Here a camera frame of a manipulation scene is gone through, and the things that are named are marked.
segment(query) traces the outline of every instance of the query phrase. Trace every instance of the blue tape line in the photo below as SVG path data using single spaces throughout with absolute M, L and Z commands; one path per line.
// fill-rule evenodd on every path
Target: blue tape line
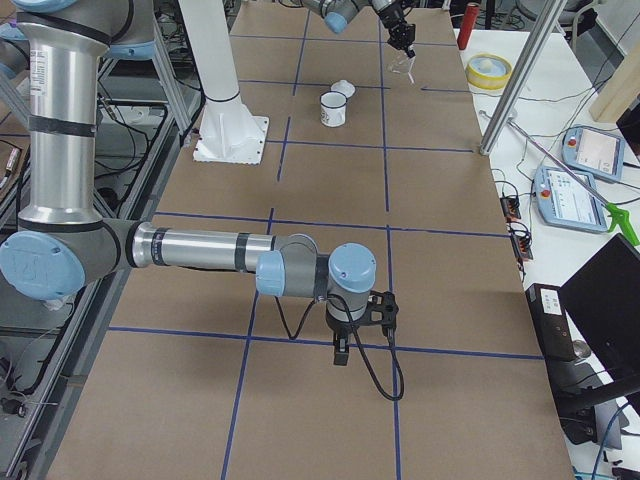
M 226 215 L 204 215 L 201 213 L 179 213 L 179 212 L 156 212 L 156 215 L 166 217 L 186 217 L 186 218 L 203 218 L 212 220 L 235 220 L 241 222 L 257 222 L 257 223 L 269 223 L 267 218 L 252 218 L 252 217 L 234 217 Z M 387 228 L 392 232 L 418 232 L 418 233 L 433 233 L 438 235 L 462 235 L 470 237 L 490 237 L 490 238 L 509 238 L 506 233 L 484 233 L 484 232 L 462 232 L 456 230 L 436 230 L 432 228 L 411 228 L 411 227 L 385 227 L 382 225 L 358 225 L 349 223 L 331 223 L 331 222 L 310 222 L 304 220 L 279 220 L 273 219 L 274 224 L 285 225 L 308 225 L 311 227 L 336 227 L 336 228 L 359 228 L 364 230 L 386 230 Z
M 204 219 L 210 219 L 210 220 L 237 220 L 240 222 L 258 222 L 258 223 L 267 223 L 269 221 L 266 218 L 233 217 L 228 215 L 204 215 L 201 213 L 156 212 L 154 215 L 159 215 L 163 217 L 204 218 Z
M 302 44 L 300 45 L 300 56 L 298 57 L 298 68 L 296 69 L 296 79 L 293 85 L 293 96 L 296 96 L 298 89 L 298 81 L 300 80 L 300 68 L 302 67 L 302 56 L 304 54 L 304 44 L 307 41 L 307 29 L 309 28 L 309 19 L 311 18 L 311 10 L 307 11 L 307 20 L 304 23 L 304 32 L 302 34 Z
M 0 120 L 0 125 L 2 125 L 7 120 L 7 118 L 9 118 L 9 115 L 11 115 L 11 112 L 8 112 L 4 117 L 2 117 L 2 120 Z
M 330 83 L 308 83 L 308 82 L 283 82 L 280 80 L 238 80 L 239 83 L 265 83 L 267 85 L 298 85 L 300 87 L 330 87 Z M 354 85 L 356 88 L 371 88 L 371 89 L 379 89 L 385 88 L 390 90 L 390 87 L 380 87 L 379 85 Z
M 282 151 L 280 152 L 280 165 L 278 166 L 278 175 L 276 176 L 276 180 L 279 182 L 282 178 L 282 167 L 284 166 L 284 155 L 287 151 L 287 140 L 289 139 L 289 127 L 291 125 L 291 117 L 287 117 L 287 127 L 284 131 L 284 140 L 282 142 Z
M 399 352 L 408 353 L 431 353 L 436 355 L 458 355 L 462 357 L 489 357 L 489 358 L 510 358 L 512 360 L 544 360 L 542 355 L 525 355 L 519 353 L 500 353 L 500 352 L 479 352 L 475 350 L 450 350 L 441 348 L 420 348 L 420 347 L 401 347 L 397 346 Z
M 268 343 L 294 343 L 301 345 L 318 345 L 323 347 L 333 346 L 332 342 L 323 341 L 323 340 L 311 340 L 311 339 L 301 339 L 298 338 L 296 340 L 289 340 L 284 337 L 269 337 L 269 336 L 248 336 L 248 335 L 239 335 L 239 334 L 231 334 L 231 333 L 216 333 L 216 332 L 200 332 L 194 330 L 169 330 L 162 328 L 144 328 L 144 327 L 127 327 L 127 326 L 110 326 L 109 331 L 114 332 L 127 332 L 127 333 L 148 333 L 152 335 L 174 335 L 181 337 L 210 337 L 210 338 L 219 338 L 222 340 L 242 340 L 246 341 L 248 339 L 255 340 L 257 342 L 268 342 Z M 389 347 L 387 345 L 374 345 L 365 343 L 363 344 L 365 348 L 370 350 L 388 350 Z M 511 358 L 514 360 L 544 360 L 544 357 L 541 355 L 525 355 L 518 353 L 500 353 L 500 352 L 480 352 L 475 350 L 451 350 L 451 349 L 438 349 L 438 348 L 421 348 L 421 347 L 410 347 L 410 346 L 396 346 L 396 350 L 399 352 L 407 352 L 407 353 L 428 353 L 435 355 L 458 355 L 463 357 L 489 357 L 489 358 Z
M 347 147 L 347 148 L 383 148 L 381 145 L 356 145 L 353 143 L 322 143 L 322 142 L 307 142 L 304 140 L 289 140 L 292 145 L 313 145 L 317 147 Z
M 387 225 L 387 275 L 389 277 L 389 291 L 393 292 L 393 253 L 391 250 L 391 227 Z
M 277 140 L 267 140 L 267 142 L 279 143 Z M 357 145 L 354 143 L 323 143 L 323 142 L 309 142 L 306 140 L 289 140 L 288 143 L 292 145 L 313 145 L 317 147 L 347 147 L 347 148 L 377 148 L 378 150 L 411 150 L 419 152 L 452 152 L 452 153 L 473 153 L 470 148 L 439 148 L 439 147 L 395 147 L 384 145 Z
M 276 209 L 271 207 L 271 211 L 269 212 L 269 221 L 267 222 L 267 235 L 271 235 L 271 227 L 273 226 L 273 215 L 275 214 Z
M 378 43 L 375 40 L 351 40 L 346 38 L 315 38 L 315 37 L 307 37 L 307 29 L 305 28 L 304 34 L 302 37 L 287 37 L 287 36 L 270 36 L 270 35 L 229 35 L 230 37 L 238 37 L 238 38 L 260 38 L 260 39 L 272 39 L 272 40 L 308 40 L 313 42 L 348 42 L 348 43 Z
M 453 88 L 429 88 L 422 87 L 420 89 L 422 92 L 443 92 L 443 93 L 470 93 L 469 90 L 457 90 Z
M 250 34 L 230 34 L 230 37 L 237 38 L 259 38 L 265 40 L 303 40 L 303 37 L 289 37 L 289 36 L 279 36 L 279 35 L 250 35 Z M 349 38 L 316 38 L 316 37 L 307 37 L 307 41 L 313 42 L 343 42 L 343 43 L 382 43 L 383 45 L 387 42 L 379 39 L 379 40 L 355 40 Z M 455 43 L 441 43 L 441 42 L 413 42 L 414 45 L 423 45 L 429 47 L 458 47 Z
M 288 338 L 283 337 L 264 337 L 264 336 L 254 336 L 251 337 L 252 340 L 256 340 L 258 342 L 269 342 L 269 343 L 293 343 L 300 345 L 316 345 L 320 347 L 333 347 L 332 342 L 326 342 L 322 340 L 305 340 L 304 338 L 297 338 L 295 340 L 289 340 Z
M 417 150 L 424 152 L 453 152 L 453 153 L 474 153 L 470 148 L 440 148 L 440 147 L 397 147 L 387 145 L 387 150 Z
M 198 332 L 193 330 L 168 330 L 163 328 L 110 326 L 112 332 L 152 333 L 154 335 L 175 335 L 181 337 L 207 337 L 221 338 L 223 340 L 246 340 L 246 335 L 234 335 L 232 333 Z
M 236 421 L 238 419 L 238 409 L 240 407 L 240 397 L 242 396 L 242 386 L 244 385 L 244 375 L 247 371 L 247 361 L 249 359 L 249 347 L 251 346 L 251 332 L 256 318 L 256 305 L 258 303 L 258 292 L 253 296 L 253 306 L 251 307 L 251 319 L 249 320 L 249 328 L 247 330 L 247 339 L 244 344 L 244 352 L 242 354 L 242 365 L 240 367 L 240 377 L 236 387 L 236 397 L 233 401 L 233 413 L 231 414 L 231 424 L 229 425 L 229 435 L 227 436 L 227 447 L 224 452 L 224 462 L 222 463 L 222 473 L 220 480 L 227 478 L 229 469 L 229 459 L 231 458 L 231 447 L 233 445 L 233 436 L 236 429 Z
M 382 29 L 378 22 L 378 40 L 382 40 Z M 380 56 L 380 105 L 382 112 L 382 157 L 384 167 L 384 208 L 388 213 L 391 210 L 391 200 L 389 198 L 389 162 L 387 160 L 387 120 L 384 109 L 384 54 L 382 43 L 378 45 L 378 53 Z
M 507 233 L 484 233 L 484 232 L 460 232 L 457 230 L 434 230 L 431 228 L 405 228 L 405 227 L 391 227 L 394 232 L 424 232 L 435 233 L 441 235 L 466 235 L 469 237 L 492 237 L 492 238 L 510 238 Z
M 329 222 L 305 222 L 303 220 L 274 220 L 274 223 L 283 225 L 307 225 L 310 227 L 337 227 L 337 228 L 358 228 L 363 230 L 385 230 L 385 227 L 376 227 L 374 225 L 351 225 L 348 223 L 329 223 Z

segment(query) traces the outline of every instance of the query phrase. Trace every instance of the white table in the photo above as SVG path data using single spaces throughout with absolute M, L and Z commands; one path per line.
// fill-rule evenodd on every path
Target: white table
M 467 60 L 478 53 L 486 52 L 500 55 L 511 62 L 513 66 L 524 46 L 527 38 L 525 32 L 500 32 L 500 31 L 474 31 L 469 46 L 461 52 L 462 61 L 466 66 Z M 547 45 L 536 64 L 521 97 L 533 99 L 558 99 L 565 96 L 575 95 L 585 92 L 591 87 L 591 82 L 582 70 L 571 49 L 560 34 L 554 33 L 547 42 Z M 475 87 L 470 87 L 472 92 L 484 92 L 491 95 L 499 95 L 500 92 L 485 92 Z M 518 100 L 516 110 L 518 112 L 517 123 L 529 134 L 534 135 L 554 135 L 566 129 L 565 124 L 576 111 L 581 101 L 589 96 L 591 91 L 585 92 L 576 98 L 563 100 L 561 102 L 533 102 L 523 99 Z M 589 114 L 588 107 L 595 100 L 594 95 L 585 108 L 577 116 L 573 124 L 593 125 L 598 128 L 615 128 L 613 124 L 602 124 L 593 121 Z M 498 98 L 486 95 L 474 94 L 476 111 L 485 110 L 490 115 L 493 113 L 498 103 Z M 480 127 L 484 132 L 487 120 L 478 115 Z M 562 137 L 558 141 L 554 138 L 540 138 L 540 143 L 546 146 L 552 153 L 560 156 L 560 146 Z M 496 147 L 491 152 L 491 165 L 505 173 L 506 180 L 513 183 L 519 193 L 530 191 L 531 182 L 527 180 L 516 169 L 516 164 L 522 159 L 525 152 L 525 141 L 508 126 L 500 135 Z M 520 169 L 532 177 L 542 160 L 543 155 L 529 146 L 524 161 Z M 627 147 L 625 150 L 625 161 L 637 163 L 633 152 Z M 502 179 L 502 174 L 494 171 L 496 180 Z M 625 167 L 622 181 L 632 185 L 640 185 L 640 170 Z M 501 192 L 503 184 L 496 184 Z M 597 187 L 609 201 L 620 202 L 640 196 L 640 192 L 633 191 L 621 185 L 611 185 L 602 181 L 597 182 Z M 513 191 L 510 186 L 505 185 L 504 191 L 507 195 Z M 525 263 L 526 277 L 524 287 L 527 288 L 532 283 L 547 283 L 552 285 L 562 285 L 568 280 L 584 263 L 598 251 L 611 238 L 612 234 L 590 234 L 576 232 L 568 229 L 550 227 L 542 223 L 536 205 L 529 208 L 530 196 L 521 198 L 520 210 L 522 212 L 523 223 L 532 229 L 533 234 L 533 255 L 534 260 Z M 631 220 L 636 232 L 640 232 L 640 202 L 627 205 L 623 208 L 631 212 Z M 573 338 L 582 338 L 573 324 Z M 603 369 L 600 362 L 593 358 L 588 360 L 595 371 Z M 604 382 L 611 381 L 607 374 L 600 376 Z M 632 432 L 640 432 L 640 418 L 631 409 L 625 410 L 625 415 L 630 419 L 631 425 L 628 428 Z M 574 446 L 567 440 L 567 445 L 573 465 L 581 472 L 591 472 L 593 462 L 596 457 L 598 447 L 589 443 Z M 623 459 L 621 467 L 640 470 L 640 438 L 623 437 L 622 452 L 607 452 L 609 460 Z M 600 473 L 609 475 L 611 464 L 601 462 Z

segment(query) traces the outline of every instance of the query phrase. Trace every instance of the tape roll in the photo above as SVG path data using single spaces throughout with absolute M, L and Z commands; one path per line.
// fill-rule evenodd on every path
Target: tape roll
M 511 64 L 504 58 L 480 53 L 467 63 L 467 81 L 484 90 L 499 90 L 507 84 L 512 70 Z

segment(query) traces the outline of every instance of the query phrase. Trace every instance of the metal pole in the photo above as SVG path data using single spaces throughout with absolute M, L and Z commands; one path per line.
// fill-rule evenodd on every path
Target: metal pole
M 496 143 L 496 140 L 498 140 L 500 132 L 502 132 L 505 123 L 507 123 L 511 110 L 518 100 L 520 92 L 522 91 L 527 78 L 529 78 L 529 74 L 531 73 L 531 70 L 533 70 L 535 63 L 544 48 L 547 38 L 554 29 L 566 2 L 567 0 L 547 0 L 542 12 L 540 12 L 538 20 L 533 26 L 533 30 L 529 34 L 527 43 L 524 45 L 520 58 L 518 58 L 518 62 L 513 69 L 513 74 L 509 79 L 509 83 L 507 83 L 504 93 L 500 97 L 500 101 L 495 109 L 493 118 L 487 126 L 484 137 L 482 137 L 482 143 L 480 144 L 480 153 L 482 155 L 489 155 L 491 149 Z

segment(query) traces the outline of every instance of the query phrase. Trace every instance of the white mug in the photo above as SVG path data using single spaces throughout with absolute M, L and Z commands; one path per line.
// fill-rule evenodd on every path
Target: white mug
M 347 97 L 340 92 L 327 92 L 320 96 L 320 121 L 327 127 L 344 125 L 347 119 Z

